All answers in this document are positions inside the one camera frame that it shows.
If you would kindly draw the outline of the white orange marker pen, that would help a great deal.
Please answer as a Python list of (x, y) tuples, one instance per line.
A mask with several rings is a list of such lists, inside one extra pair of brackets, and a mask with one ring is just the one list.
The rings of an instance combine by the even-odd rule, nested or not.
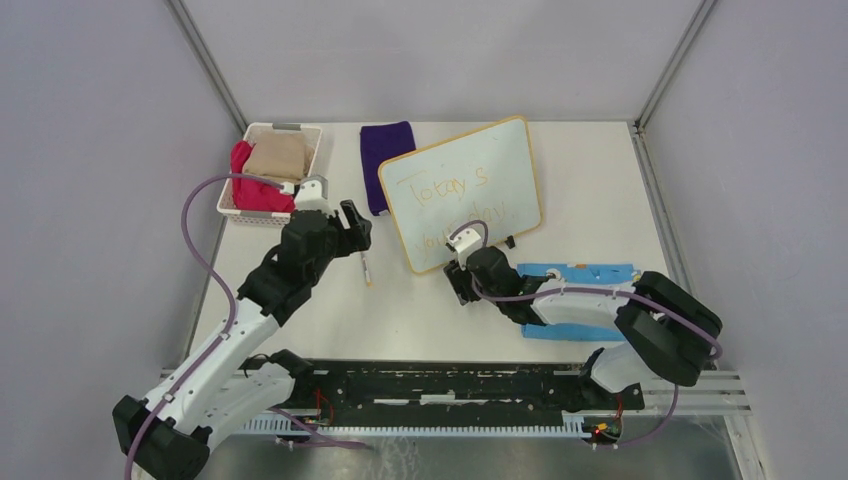
[(360, 260), (361, 260), (361, 265), (362, 265), (362, 269), (363, 269), (363, 275), (364, 275), (365, 283), (368, 287), (372, 287), (373, 286), (373, 279), (372, 279), (372, 275), (370, 273), (367, 255), (364, 252), (360, 253)]

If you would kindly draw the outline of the yellow framed whiteboard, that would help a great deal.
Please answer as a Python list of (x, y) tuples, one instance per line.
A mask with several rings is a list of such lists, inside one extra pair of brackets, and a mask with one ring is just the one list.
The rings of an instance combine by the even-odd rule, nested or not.
[(494, 244), (543, 220), (529, 125), (522, 116), (387, 160), (378, 178), (416, 274), (449, 262), (448, 237), (470, 221), (485, 222)]

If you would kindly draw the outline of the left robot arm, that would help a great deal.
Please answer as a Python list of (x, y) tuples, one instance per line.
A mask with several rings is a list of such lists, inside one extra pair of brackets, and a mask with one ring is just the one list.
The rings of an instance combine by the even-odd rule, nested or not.
[(227, 294), (229, 315), (203, 346), (143, 398), (126, 396), (114, 407), (127, 478), (141, 468), (155, 479), (194, 479), (211, 453), (250, 420), (283, 402), (297, 408), (312, 399), (314, 381), (292, 366), (292, 356), (230, 380), (310, 300), (333, 260), (370, 248), (371, 222), (351, 200), (340, 207), (293, 212), (280, 243)]

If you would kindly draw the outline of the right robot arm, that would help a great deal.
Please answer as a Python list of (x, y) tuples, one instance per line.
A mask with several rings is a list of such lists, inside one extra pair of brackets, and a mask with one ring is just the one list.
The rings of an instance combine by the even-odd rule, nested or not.
[(444, 273), (461, 304), (487, 301), (523, 328), (600, 343), (577, 382), (591, 408), (653, 377), (691, 387), (723, 353), (719, 317), (659, 272), (618, 284), (575, 283), (552, 272), (521, 273), (494, 246), (449, 250)]

